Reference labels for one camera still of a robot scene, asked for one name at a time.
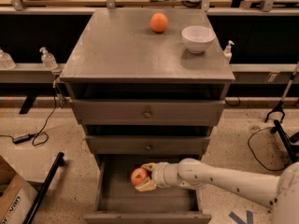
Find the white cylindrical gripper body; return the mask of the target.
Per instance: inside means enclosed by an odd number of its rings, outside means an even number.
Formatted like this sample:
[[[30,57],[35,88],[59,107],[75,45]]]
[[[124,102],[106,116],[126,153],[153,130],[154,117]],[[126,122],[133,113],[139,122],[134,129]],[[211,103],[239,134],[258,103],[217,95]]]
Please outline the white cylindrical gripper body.
[[[178,164],[168,162],[157,163],[153,168],[151,178],[159,188],[177,187],[181,181],[178,175]]]

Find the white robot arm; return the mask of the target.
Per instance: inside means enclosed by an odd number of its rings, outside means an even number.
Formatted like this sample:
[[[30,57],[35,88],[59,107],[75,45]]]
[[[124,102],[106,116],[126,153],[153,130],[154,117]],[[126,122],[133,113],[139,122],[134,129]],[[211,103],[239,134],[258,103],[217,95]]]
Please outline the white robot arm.
[[[133,170],[139,191],[179,187],[200,189],[205,184],[230,191],[272,210],[272,224],[299,224],[299,163],[281,175],[263,175],[207,165],[187,158],[178,163],[151,162]]]

